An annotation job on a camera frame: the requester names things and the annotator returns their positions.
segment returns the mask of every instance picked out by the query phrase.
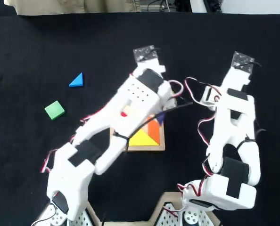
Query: blue block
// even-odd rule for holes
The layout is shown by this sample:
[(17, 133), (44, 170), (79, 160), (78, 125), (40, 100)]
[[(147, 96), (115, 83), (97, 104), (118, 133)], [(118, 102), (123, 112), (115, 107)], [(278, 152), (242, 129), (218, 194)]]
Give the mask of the blue block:
[(157, 121), (160, 126), (163, 124), (164, 118), (165, 118), (165, 114), (161, 114), (159, 117), (157, 117)]
[(83, 86), (82, 72), (69, 84), (69, 87)]

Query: beige cloth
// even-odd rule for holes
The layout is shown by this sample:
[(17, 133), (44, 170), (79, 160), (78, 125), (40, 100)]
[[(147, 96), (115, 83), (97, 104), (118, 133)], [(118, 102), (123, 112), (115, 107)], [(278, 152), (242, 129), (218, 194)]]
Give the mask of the beige cloth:
[(18, 15), (140, 12), (140, 0), (4, 0)]

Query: purple block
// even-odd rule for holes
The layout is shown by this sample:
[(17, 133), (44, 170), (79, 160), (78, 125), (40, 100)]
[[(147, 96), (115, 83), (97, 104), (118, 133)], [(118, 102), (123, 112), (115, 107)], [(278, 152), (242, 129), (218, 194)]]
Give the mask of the purple block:
[(165, 114), (162, 114), (159, 117), (157, 117), (157, 121), (158, 121), (159, 125), (163, 124), (164, 118), (165, 118)]

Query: white wall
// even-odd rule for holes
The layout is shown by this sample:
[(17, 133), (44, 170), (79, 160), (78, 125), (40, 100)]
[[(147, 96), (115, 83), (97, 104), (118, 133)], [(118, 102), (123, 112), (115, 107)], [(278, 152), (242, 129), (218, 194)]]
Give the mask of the white wall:
[[(190, 0), (193, 12), (206, 12), (203, 0)], [(280, 0), (223, 0), (223, 13), (280, 14)]]

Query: blue triangle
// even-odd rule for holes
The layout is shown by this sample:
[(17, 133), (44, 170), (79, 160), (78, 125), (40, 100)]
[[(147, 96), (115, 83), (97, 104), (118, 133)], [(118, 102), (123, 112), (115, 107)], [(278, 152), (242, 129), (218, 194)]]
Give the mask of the blue triangle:
[(69, 87), (83, 86), (82, 72), (69, 84)]

